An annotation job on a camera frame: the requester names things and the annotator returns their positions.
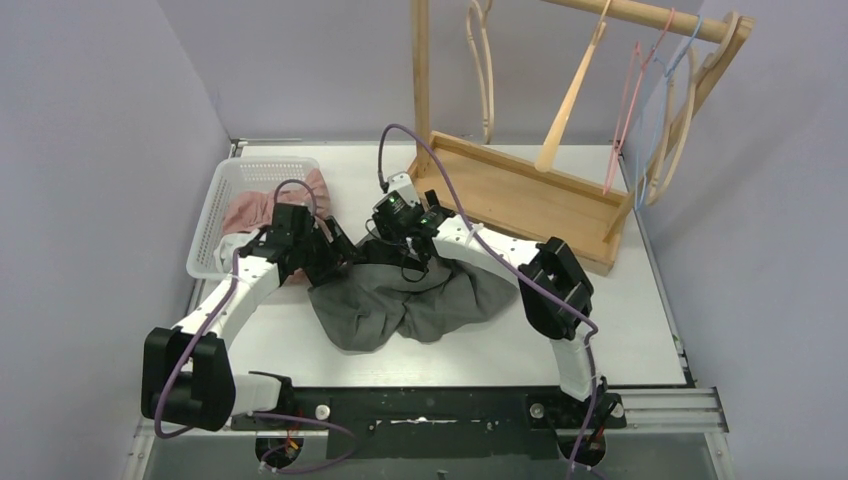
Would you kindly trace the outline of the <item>grey pleated skirt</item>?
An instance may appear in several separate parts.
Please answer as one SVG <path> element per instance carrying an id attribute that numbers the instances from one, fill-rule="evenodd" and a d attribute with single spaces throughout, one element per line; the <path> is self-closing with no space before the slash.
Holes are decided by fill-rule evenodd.
<path id="1" fill-rule="evenodd" d="M 313 310 L 339 349 L 376 351 L 395 334 L 433 343 L 509 307 L 518 288 L 465 262 L 422 264 L 386 241 L 365 237 L 362 256 L 334 280 L 308 290 Z"/>

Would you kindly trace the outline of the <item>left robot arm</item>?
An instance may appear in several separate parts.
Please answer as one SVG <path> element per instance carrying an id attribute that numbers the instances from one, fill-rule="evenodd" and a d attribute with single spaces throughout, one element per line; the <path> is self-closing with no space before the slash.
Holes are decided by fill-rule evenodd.
<path id="1" fill-rule="evenodd" d="M 248 319 L 287 279 L 301 272 L 313 286 L 335 280 L 359 252 L 332 216 L 317 220 L 302 205 L 276 204 L 269 225 L 235 249 L 231 270 L 203 303 L 172 328 L 157 327 L 143 346 L 141 413 L 160 437 L 165 422 L 180 432 L 221 429 L 257 412 L 273 427 L 295 416 L 290 378 L 234 373 L 229 349 Z"/>

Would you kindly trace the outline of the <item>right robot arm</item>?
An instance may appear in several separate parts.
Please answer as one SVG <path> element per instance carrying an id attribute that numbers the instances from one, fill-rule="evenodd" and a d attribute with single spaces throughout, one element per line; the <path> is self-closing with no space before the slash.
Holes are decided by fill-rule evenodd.
<path id="1" fill-rule="evenodd" d="M 578 427 L 602 413 L 606 380 L 591 342 L 594 287 L 576 255 L 561 239 L 539 243 L 493 231 L 441 205 L 424 207 L 392 191 L 372 210 L 379 237 L 422 262 L 438 258 L 468 264 L 513 283 L 529 325 L 550 341 L 566 395 L 564 417 Z"/>

